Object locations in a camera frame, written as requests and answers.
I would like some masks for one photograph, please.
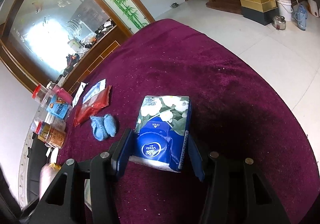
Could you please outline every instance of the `purple tablecloth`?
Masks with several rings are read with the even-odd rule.
[[[253,158],[292,224],[316,199],[317,164],[294,115],[253,69],[206,35],[173,20],[155,22],[107,57],[86,78],[86,91],[105,78],[113,86],[111,102],[98,115],[112,114],[118,134],[95,140],[89,121],[72,127],[73,111],[58,162],[83,161],[108,150],[127,127],[135,127],[144,96],[183,95],[192,102],[197,136],[228,158]],[[129,162],[114,196],[121,224],[194,224],[205,191],[187,158],[182,173]]]

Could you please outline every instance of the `white bucket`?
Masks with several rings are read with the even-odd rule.
[[[293,12],[291,8],[291,0],[276,0],[276,2],[280,16],[283,16],[286,21],[290,21],[291,14]]]

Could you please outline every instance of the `tissue package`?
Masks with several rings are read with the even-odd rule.
[[[188,96],[146,96],[135,129],[130,161],[165,171],[182,169],[188,143]]]

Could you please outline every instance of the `metal screw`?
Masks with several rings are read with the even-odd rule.
[[[75,163],[75,160],[73,160],[73,159],[68,159],[67,161],[66,161],[66,164],[67,165],[73,165]]]
[[[212,152],[210,152],[210,157],[211,158],[218,158],[219,154],[216,151],[212,151]]]
[[[253,159],[251,158],[246,158],[244,161],[246,164],[250,164],[250,165],[253,164]]]
[[[100,156],[101,158],[105,159],[107,157],[109,157],[110,153],[108,153],[107,151],[104,151]]]

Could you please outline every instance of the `blue sock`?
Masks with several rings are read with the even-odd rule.
[[[111,137],[115,137],[117,127],[116,121],[111,114],[106,114],[103,120],[104,128]]]
[[[97,116],[90,116],[91,118],[91,127],[93,130],[93,136],[98,141],[103,141],[104,139],[108,138],[108,133],[104,128],[103,124],[103,117],[97,117]]]

